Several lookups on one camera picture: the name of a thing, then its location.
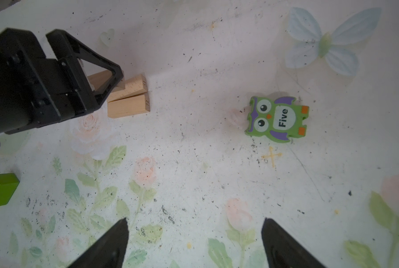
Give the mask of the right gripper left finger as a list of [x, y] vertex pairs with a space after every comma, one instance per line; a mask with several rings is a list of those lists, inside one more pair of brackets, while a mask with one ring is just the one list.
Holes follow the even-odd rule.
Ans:
[[68, 268], [121, 268], [129, 241], [128, 222], [119, 220]]

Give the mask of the natural wood block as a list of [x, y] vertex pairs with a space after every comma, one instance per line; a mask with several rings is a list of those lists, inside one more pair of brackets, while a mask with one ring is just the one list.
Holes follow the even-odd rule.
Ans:
[[141, 94], [108, 103], [108, 117], [121, 118], [150, 112], [149, 94]]
[[[104, 70], [88, 76], [88, 80], [93, 90], [98, 89], [106, 82], [112, 73], [110, 70]], [[107, 102], [113, 102], [124, 98], [138, 96], [148, 92], [147, 80], [144, 75], [139, 74], [130, 79], [122, 80], [116, 85], [107, 98]]]

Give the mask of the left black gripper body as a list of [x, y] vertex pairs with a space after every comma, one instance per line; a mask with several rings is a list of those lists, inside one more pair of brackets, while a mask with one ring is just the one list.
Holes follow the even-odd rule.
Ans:
[[46, 57], [33, 32], [0, 33], [0, 133], [13, 134], [60, 123], [86, 113], [80, 88], [63, 62], [67, 33], [54, 30], [48, 40], [56, 54]]

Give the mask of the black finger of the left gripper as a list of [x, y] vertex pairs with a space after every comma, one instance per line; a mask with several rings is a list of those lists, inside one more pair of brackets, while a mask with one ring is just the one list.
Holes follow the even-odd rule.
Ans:
[[[94, 52], [64, 30], [53, 30], [46, 35], [63, 74], [69, 82], [69, 98], [75, 116], [84, 116], [101, 108], [111, 91], [124, 78], [121, 67]], [[87, 74], [88, 67], [96, 66], [109, 73], [94, 86]]]

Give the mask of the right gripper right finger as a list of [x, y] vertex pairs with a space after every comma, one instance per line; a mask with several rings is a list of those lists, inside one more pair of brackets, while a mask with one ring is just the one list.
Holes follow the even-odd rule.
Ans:
[[325, 268], [273, 219], [264, 220], [261, 236], [270, 268]]

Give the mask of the lime green block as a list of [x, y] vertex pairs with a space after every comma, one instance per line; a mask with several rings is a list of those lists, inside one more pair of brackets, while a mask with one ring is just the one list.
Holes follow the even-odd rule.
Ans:
[[0, 206], [9, 203], [19, 183], [14, 173], [0, 174]]

